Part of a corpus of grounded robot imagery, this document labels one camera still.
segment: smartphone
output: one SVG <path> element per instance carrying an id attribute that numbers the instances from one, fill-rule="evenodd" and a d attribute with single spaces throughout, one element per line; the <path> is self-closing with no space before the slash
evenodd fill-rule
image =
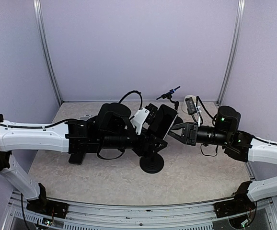
<path id="1" fill-rule="evenodd" d="M 176 110 L 162 104 L 149 125 L 147 134 L 153 134 L 160 139 L 165 139 L 177 116 L 178 112 Z"/>

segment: wall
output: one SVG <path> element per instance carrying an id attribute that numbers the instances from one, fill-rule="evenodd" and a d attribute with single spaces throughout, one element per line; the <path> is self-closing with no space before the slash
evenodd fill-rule
<path id="1" fill-rule="evenodd" d="M 133 89 L 155 100 L 181 85 L 175 99 L 216 101 L 237 7 L 237 0 L 42 1 L 63 100 L 119 100 Z"/>
<path id="2" fill-rule="evenodd" d="M 0 113 L 17 122 L 50 122 L 57 110 L 33 1 L 0 0 Z M 28 170 L 35 152 L 14 155 Z M 0 218 L 12 189 L 0 176 Z"/>
<path id="3" fill-rule="evenodd" d="M 277 141 L 277 1 L 247 1 L 224 103 L 242 114 L 240 129 Z M 277 166 L 252 164 L 257 179 Z M 274 198 L 277 208 L 277 197 Z"/>

